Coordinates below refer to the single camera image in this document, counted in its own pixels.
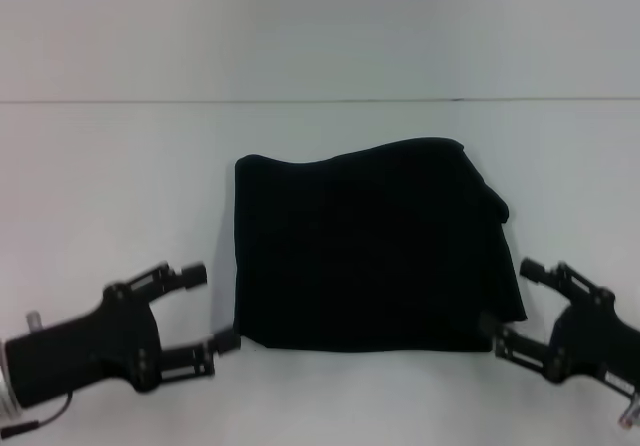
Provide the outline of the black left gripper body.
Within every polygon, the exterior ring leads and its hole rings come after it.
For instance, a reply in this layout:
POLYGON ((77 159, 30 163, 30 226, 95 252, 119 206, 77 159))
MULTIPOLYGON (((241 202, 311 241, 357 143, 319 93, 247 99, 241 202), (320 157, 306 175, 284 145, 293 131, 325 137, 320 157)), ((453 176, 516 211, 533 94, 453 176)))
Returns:
POLYGON ((92 312, 9 340, 8 374, 26 409, 107 379, 139 393, 161 383, 161 344, 149 302, 129 289, 108 287, 92 312))

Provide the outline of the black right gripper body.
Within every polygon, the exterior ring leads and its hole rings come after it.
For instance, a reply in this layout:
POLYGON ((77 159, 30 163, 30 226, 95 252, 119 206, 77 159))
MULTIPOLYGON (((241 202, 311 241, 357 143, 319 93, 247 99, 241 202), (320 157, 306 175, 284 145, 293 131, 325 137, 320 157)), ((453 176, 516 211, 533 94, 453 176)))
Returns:
POLYGON ((601 288, 564 309, 548 344, 550 382, 587 376, 625 397, 639 392, 639 331, 617 316, 614 303, 601 288))

